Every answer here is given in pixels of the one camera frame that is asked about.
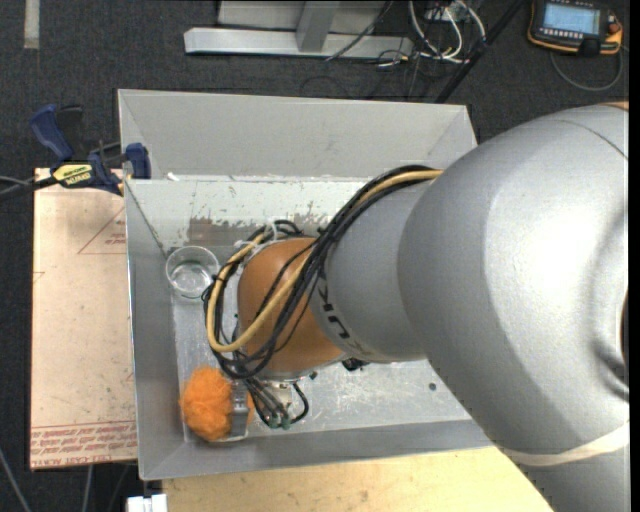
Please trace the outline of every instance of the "gray carpet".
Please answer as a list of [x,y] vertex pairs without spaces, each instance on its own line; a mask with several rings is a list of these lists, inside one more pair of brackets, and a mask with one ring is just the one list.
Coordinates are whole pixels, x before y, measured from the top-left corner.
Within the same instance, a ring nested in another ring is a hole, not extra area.
[[[510,4],[486,0],[479,14],[493,26]],[[610,6],[629,41],[629,1]],[[371,63],[253,56],[185,56],[183,33],[213,20],[213,2],[41,0],[40,50],[25,50],[24,5],[0,2],[0,174],[27,178],[53,162],[27,120],[46,103],[81,104],[86,139],[118,137],[119,88],[194,90],[258,95],[366,98],[406,101],[413,69],[382,73]],[[469,107],[480,142],[524,121],[567,107],[629,97],[629,56],[610,90],[579,90],[553,71],[548,52],[525,38],[522,9],[479,61],[449,103]],[[396,2],[380,30],[407,30],[406,2]],[[565,59],[576,80],[601,85],[615,75],[616,59]],[[447,77],[441,65],[424,65],[410,101],[432,101]],[[0,204],[0,446],[34,511],[80,510],[85,469],[31,473],[27,466],[30,382],[32,199]],[[96,468],[90,510],[105,510],[122,468]],[[123,492],[141,489],[135,472]],[[20,510],[0,473],[0,510]]]

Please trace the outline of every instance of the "brown cylinder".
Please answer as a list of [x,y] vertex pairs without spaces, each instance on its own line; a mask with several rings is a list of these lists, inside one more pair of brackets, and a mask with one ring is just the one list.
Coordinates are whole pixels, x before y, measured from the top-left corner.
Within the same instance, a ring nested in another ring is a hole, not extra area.
[[[276,242],[249,260],[238,283],[240,334],[255,320],[262,301],[286,262],[296,253],[309,247],[313,240],[313,238],[292,238]],[[308,254],[309,251],[304,252],[289,265],[275,292],[280,290],[291,274],[302,265]],[[288,295],[269,315],[254,338],[247,343],[246,348],[249,354],[254,354],[268,340],[287,298]],[[308,296],[305,294],[280,334],[276,342],[276,352],[263,370],[266,375],[271,374],[274,377],[303,375],[341,356],[341,350],[323,334],[310,308],[306,307],[307,301]]]

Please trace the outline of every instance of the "fuzzy orange ball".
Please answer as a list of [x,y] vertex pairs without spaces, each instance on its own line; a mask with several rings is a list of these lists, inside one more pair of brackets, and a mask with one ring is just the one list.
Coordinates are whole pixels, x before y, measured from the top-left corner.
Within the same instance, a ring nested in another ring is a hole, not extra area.
[[231,383],[218,369],[197,368],[184,388],[180,407],[189,428],[207,441],[231,432]]

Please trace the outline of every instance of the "glass cup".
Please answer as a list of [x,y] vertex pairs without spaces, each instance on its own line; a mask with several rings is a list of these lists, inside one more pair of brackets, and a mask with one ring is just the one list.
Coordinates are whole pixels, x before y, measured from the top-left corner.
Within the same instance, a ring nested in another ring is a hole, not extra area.
[[169,283],[180,296],[197,299],[211,284],[211,276],[218,273],[220,264],[208,249],[189,245],[169,255],[165,270]]

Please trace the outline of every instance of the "cardboard sheet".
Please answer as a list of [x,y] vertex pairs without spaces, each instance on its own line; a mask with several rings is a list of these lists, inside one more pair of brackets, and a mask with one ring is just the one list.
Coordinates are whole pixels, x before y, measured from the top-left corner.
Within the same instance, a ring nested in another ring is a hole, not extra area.
[[135,459],[124,200],[35,194],[31,469]]

